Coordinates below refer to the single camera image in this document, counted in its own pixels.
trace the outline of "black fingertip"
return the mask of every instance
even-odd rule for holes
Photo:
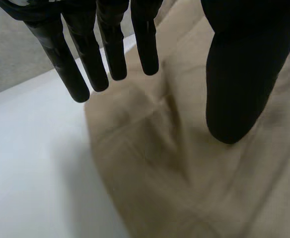
[[[125,79],[127,76],[127,67],[124,57],[123,41],[105,45],[105,53],[112,78],[115,81]]]
[[[71,95],[73,100],[75,100],[77,103],[84,103],[90,98],[90,92],[89,89],[86,88],[82,90],[81,92],[75,93],[74,95]]]
[[[137,47],[144,73],[149,76],[156,74],[159,70],[159,62],[155,36],[137,40]]]

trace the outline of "beige fabric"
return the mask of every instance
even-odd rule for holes
[[[197,0],[179,0],[157,32],[160,71],[86,104],[94,160],[134,238],[290,238],[290,55],[248,135],[208,132],[206,58],[213,32]]]

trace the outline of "white mattress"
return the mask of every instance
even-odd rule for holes
[[[51,70],[0,93],[0,238],[87,237],[128,234],[91,159],[83,104]]]

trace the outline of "gloved hand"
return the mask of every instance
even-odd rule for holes
[[[144,73],[157,73],[157,16],[162,0],[132,0],[131,13],[137,47]],[[0,0],[0,7],[11,17],[25,22],[37,37],[72,98],[88,100],[90,92],[71,55],[63,35],[61,14],[66,20],[84,69],[93,89],[105,90],[108,78],[102,63],[93,28],[97,16],[111,76],[122,80],[127,76],[123,33],[120,23],[129,0]]]

